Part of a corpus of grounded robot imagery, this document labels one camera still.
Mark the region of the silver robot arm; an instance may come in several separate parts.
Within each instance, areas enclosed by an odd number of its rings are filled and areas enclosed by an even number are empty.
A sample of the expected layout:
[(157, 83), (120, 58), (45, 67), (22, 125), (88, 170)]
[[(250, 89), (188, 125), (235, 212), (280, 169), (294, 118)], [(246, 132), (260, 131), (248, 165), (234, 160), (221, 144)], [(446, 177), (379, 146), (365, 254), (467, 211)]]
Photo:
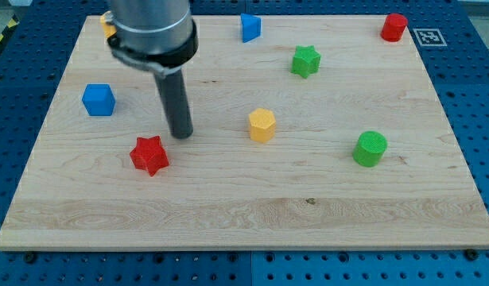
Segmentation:
[(107, 39), (114, 58), (153, 75), (171, 135), (185, 139), (193, 126), (182, 66), (198, 49), (188, 0), (109, 0), (104, 23), (116, 28)]

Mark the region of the yellow block behind arm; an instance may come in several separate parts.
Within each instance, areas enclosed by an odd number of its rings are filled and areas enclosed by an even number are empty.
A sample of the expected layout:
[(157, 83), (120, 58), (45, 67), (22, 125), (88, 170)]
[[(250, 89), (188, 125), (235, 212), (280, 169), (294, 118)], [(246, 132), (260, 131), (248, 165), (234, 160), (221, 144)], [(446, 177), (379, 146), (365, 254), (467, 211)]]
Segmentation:
[(113, 14), (109, 10), (99, 17), (99, 23), (106, 39), (114, 36), (117, 33), (117, 30), (113, 25)]

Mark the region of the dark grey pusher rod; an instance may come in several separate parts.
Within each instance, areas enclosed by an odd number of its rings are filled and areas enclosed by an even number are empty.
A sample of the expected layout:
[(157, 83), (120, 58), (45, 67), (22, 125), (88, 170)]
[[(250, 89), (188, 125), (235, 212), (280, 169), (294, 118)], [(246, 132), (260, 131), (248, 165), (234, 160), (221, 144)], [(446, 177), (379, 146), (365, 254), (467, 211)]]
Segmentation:
[(164, 78), (154, 76), (169, 131), (176, 139), (186, 139), (193, 133), (191, 112), (182, 70)]

